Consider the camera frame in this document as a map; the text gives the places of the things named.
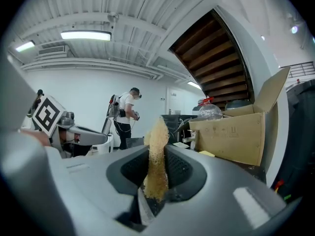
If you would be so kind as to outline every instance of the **yellow sticky note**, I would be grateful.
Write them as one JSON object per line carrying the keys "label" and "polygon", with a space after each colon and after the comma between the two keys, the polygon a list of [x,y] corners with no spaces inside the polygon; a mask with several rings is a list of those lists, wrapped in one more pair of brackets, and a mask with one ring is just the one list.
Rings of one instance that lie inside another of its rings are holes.
{"label": "yellow sticky note", "polygon": [[211,156],[211,157],[215,157],[215,155],[211,154],[210,152],[207,152],[207,151],[201,151],[199,152],[200,154],[204,154],[204,155],[208,155],[208,156]]}

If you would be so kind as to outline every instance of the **fluorescent light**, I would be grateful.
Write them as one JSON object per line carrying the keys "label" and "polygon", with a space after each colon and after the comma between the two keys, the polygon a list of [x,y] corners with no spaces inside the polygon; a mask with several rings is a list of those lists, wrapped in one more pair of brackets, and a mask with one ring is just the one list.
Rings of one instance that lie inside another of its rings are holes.
{"label": "fluorescent light", "polygon": [[24,51],[24,50],[26,50],[26,49],[28,49],[28,48],[31,48],[31,47],[34,47],[35,45],[34,45],[34,43],[32,42],[32,41],[30,41],[30,42],[27,42],[26,44],[24,44],[24,45],[21,45],[21,46],[19,46],[18,48],[15,48],[18,52],[22,52],[22,51]]}
{"label": "fluorescent light", "polygon": [[68,30],[63,31],[61,37],[63,39],[83,38],[110,41],[112,33],[100,30]]}
{"label": "fluorescent light", "polygon": [[297,26],[293,26],[293,27],[291,28],[291,32],[292,32],[293,34],[296,34],[296,33],[297,33],[297,30],[298,30],[298,27],[297,27]]}
{"label": "fluorescent light", "polygon": [[189,81],[188,84],[201,90],[201,87],[192,81]]}

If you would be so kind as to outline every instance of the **white t-shirt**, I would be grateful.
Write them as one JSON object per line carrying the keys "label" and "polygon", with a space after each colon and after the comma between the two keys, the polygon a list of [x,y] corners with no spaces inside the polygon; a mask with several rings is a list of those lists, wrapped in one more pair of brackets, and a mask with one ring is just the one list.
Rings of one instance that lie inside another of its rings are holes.
{"label": "white t-shirt", "polygon": [[[131,104],[133,106],[133,96],[129,92],[124,92],[119,99],[119,109],[125,109],[126,104]],[[119,123],[130,124],[130,117],[116,117],[116,121]]]}

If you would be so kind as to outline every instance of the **railing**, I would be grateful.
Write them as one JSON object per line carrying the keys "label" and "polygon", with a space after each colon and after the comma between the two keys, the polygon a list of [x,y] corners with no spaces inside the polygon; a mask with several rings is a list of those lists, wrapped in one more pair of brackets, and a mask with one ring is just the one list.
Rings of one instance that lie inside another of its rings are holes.
{"label": "railing", "polygon": [[300,64],[289,65],[291,67],[288,78],[300,77],[315,74],[313,62],[305,62]]}

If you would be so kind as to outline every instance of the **wooden staircase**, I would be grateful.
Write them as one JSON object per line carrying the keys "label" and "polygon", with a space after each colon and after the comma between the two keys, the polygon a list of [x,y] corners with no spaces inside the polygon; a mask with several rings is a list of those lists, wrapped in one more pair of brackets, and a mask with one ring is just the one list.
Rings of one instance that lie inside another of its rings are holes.
{"label": "wooden staircase", "polygon": [[193,24],[171,47],[213,104],[254,102],[252,82],[236,41],[215,10]]}

